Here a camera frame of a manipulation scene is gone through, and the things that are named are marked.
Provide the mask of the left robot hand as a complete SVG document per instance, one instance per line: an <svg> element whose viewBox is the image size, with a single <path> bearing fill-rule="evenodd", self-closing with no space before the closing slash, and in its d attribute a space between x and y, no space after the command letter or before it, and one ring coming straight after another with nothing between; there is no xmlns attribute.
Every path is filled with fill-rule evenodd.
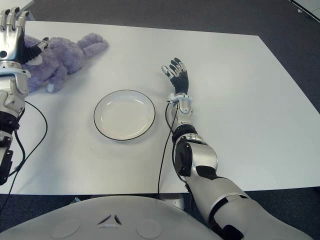
<svg viewBox="0 0 320 240"><path fill-rule="evenodd" d="M14 62L20 65L38 57L47 47L49 39L43 38L37 44L26 46L25 25L28 11L19 13L20 8L14 6L0 13L0 62Z"/></svg>

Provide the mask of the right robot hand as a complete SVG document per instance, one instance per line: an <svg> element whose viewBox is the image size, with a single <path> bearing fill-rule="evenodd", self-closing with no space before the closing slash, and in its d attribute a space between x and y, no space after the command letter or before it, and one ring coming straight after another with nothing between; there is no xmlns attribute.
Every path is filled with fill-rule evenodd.
<svg viewBox="0 0 320 240"><path fill-rule="evenodd" d="M175 57L170 61L169 67L163 65L161 67L164 75L169 79L175 94L187 94L189 90L188 72L184 63Z"/></svg>

